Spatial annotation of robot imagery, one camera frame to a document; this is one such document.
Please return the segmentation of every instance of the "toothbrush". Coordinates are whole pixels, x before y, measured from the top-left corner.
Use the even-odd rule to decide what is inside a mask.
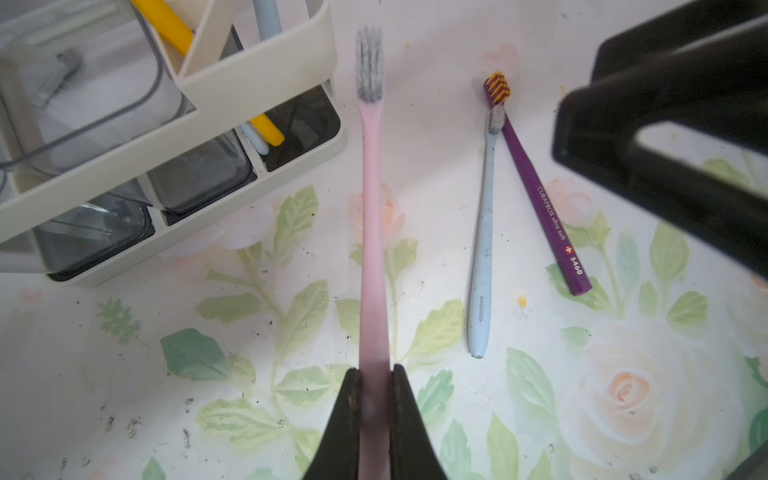
[[[274,37],[283,31],[280,27],[280,14],[277,13],[275,0],[253,0],[256,24],[259,27],[261,41]]]
[[[481,359],[485,355],[485,350],[488,348],[488,336],[491,332],[493,164],[496,138],[498,138],[498,132],[502,131],[505,118],[504,105],[498,104],[491,109],[491,113],[485,119],[485,168],[467,322],[469,352],[476,359]]]
[[[509,86],[504,75],[500,72],[495,72],[491,75],[485,81],[483,87],[485,95],[488,97],[488,104],[491,107],[497,104],[503,105],[504,101],[509,97]],[[502,132],[507,141],[509,153],[512,154],[512,160],[515,161],[515,166],[518,168],[525,191],[528,193],[528,198],[531,199],[538,221],[541,224],[542,230],[544,230],[549,247],[552,249],[552,253],[554,253],[554,258],[558,262],[571,295],[584,295],[589,290],[592,290],[592,283],[589,281],[587,273],[581,265],[581,260],[579,260],[576,250],[573,248],[573,243],[568,239],[568,234],[565,233],[565,228],[560,221],[560,217],[558,217],[558,213],[554,211],[547,191],[544,189],[544,185],[541,183],[541,179],[538,177],[531,159],[528,158],[518,135],[515,133],[515,129],[512,128],[509,118],[505,119]]]
[[[381,119],[384,100],[382,33],[361,28],[356,44],[357,97],[362,119],[362,291],[360,295],[359,476],[389,477],[389,329],[382,240]]]
[[[250,123],[244,123],[240,125],[240,129],[243,131],[243,135],[248,139],[253,149],[259,152],[262,157],[270,152],[269,144],[259,135],[256,128]]]
[[[187,56],[194,34],[167,3],[163,0],[131,0],[131,3],[165,41]],[[251,119],[250,123],[268,144],[277,147],[285,141],[283,132],[265,114]]]

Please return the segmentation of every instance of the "toothbrush head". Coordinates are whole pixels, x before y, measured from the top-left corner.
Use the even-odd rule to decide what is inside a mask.
[[[490,98],[493,104],[503,104],[509,98],[509,85],[507,84],[507,79],[504,78],[504,74],[500,71],[494,72],[485,81],[484,86],[486,92],[488,92],[488,98]]]
[[[363,27],[357,31],[356,46],[357,97],[372,104],[384,93],[384,54],[382,31],[378,27]]]
[[[507,117],[507,112],[504,111],[504,105],[494,105],[494,107],[491,109],[491,113],[488,114],[488,116],[488,133],[491,135],[498,135],[498,132],[502,131],[502,127],[504,127],[504,120]]]

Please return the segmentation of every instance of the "yellow bristles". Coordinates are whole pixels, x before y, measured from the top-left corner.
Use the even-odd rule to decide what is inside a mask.
[[[509,98],[510,90],[507,79],[500,71],[494,72],[491,77],[485,81],[485,87],[491,95],[494,104],[502,104]]]

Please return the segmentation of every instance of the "purple toothbrush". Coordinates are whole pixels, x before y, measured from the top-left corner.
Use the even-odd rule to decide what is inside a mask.
[[[509,97],[509,86],[504,75],[500,72],[495,72],[491,75],[485,81],[483,87],[491,108],[496,104],[503,104]],[[587,277],[587,273],[584,271],[584,267],[581,265],[576,249],[573,248],[568,234],[565,233],[565,228],[560,221],[560,217],[558,217],[558,213],[554,211],[554,207],[549,201],[547,191],[544,189],[541,179],[533,168],[531,159],[528,158],[520,143],[520,139],[518,139],[518,135],[515,133],[515,129],[512,128],[509,117],[505,120],[502,133],[507,141],[509,153],[512,154],[512,160],[515,161],[515,166],[518,168],[520,178],[523,180],[525,191],[528,192],[528,198],[531,199],[538,221],[541,223],[541,228],[544,229],[549,247],[552,249],[554,258],[560,266],[571,295],[585,294],[592,290],[592,284]]]

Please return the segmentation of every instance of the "yellow toothbrush handle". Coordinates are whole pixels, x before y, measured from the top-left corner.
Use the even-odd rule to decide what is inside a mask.
[[[264,140],[273,147],[277,147],[282,144],[286,137],[283,132],[278,130],[272,121],[267,118],[265,114],[261,114],[256,118],[251,118],[250,123],[259,131]]]
[[[186,55],[194,35],[163,0],[131,0],[136,9],[157,29],[157,33]]]

